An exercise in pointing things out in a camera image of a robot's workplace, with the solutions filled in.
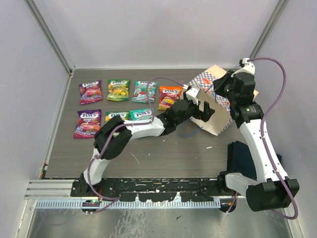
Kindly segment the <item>checkered paper bag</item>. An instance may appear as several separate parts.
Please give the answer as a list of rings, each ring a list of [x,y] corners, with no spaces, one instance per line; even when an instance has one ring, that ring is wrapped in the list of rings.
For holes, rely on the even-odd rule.
[[[238,92],[230,93],[228,96],[221,96],[220,92],[213,91],[213,81],[223,77],[226,73],[234,73]],[[246,72],[224,70],[218,65],[213,65],[203,71],[189,82],[190,86],[201,90],[199,101],[202,102],[200,110],[203,109],[204,101],[209,102],[215,113],[208,122],[192,118],[203,130],[219,135],[231,124],[235,123],[243,135],[256,132],[261,129],[263,111],[255,102],[258,92],[255,90],[255,75]]]

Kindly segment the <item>orange fruit candy packet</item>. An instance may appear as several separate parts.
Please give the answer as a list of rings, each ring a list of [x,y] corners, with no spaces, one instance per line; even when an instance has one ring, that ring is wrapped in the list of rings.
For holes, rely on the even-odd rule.
[[[181,86],[160,86],[158,110],[170,108],[180,98],[182,89]]]

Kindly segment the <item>teal mint candy packet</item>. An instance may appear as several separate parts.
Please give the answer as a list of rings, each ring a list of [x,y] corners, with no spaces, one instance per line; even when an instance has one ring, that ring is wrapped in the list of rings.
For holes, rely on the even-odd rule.
[[[136,81],[131,101],[135,103],[147,103],[147,97],[149,97],[150,102],[153,103],[155,101],[156,88],[156,82],[150,82],[148,84],[147,81]]]

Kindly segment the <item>green lime candy packet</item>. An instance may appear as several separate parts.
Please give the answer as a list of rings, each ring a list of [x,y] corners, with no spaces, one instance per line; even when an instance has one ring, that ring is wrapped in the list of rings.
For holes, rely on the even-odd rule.
[[[130,113],[128,111],[124,111],[124,112],[118,112],[118,111],[116,111],[116,112],[106,112],[105,122],[108,122],[109,120],[111,120],[115,116],[119,116],[123,120],[129,120],[130,119]]]

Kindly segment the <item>green yellow candy packet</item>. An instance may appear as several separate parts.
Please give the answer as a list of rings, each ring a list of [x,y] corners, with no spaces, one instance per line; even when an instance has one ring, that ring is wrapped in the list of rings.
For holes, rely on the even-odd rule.
[[[130,80],[109,79],[108,95],[109,101],[128,101],[129,100]]]

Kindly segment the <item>purple candy snack packet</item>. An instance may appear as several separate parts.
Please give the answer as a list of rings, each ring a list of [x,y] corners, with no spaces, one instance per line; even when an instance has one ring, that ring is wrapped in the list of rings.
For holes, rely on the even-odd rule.
[[[80,105],[91,104],[103,100],[101,80],[82,83],[80,89]]]

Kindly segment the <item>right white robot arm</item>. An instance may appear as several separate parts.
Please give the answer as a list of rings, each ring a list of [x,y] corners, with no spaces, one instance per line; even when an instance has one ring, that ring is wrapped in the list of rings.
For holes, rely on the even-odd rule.
[[[256,170],[256,179],[241,173],[220,172],[217,189],[222,195],[232,191],[246,197],[252,211],[288,207],[299,191],[296,179],[290,179],[270,142],[264,113],[254,102],[254,74],[228,71],[213,82],[214,92],[230,102],[230,115],[244,136]]]

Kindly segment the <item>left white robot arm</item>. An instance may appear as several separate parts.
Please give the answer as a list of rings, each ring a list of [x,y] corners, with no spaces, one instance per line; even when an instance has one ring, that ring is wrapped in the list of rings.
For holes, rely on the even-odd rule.
[[[129,141],[144,137],[168,135],[191,117],[207,122],[215,113],[208,102],[177,100],[165,112],[151,119],[131,121],[115,116],[104,124],[94,136],[94,150],[87,169],[81,174],[81,191],[87,196],[101,196],[102,175],[110,160],[118,157]]]

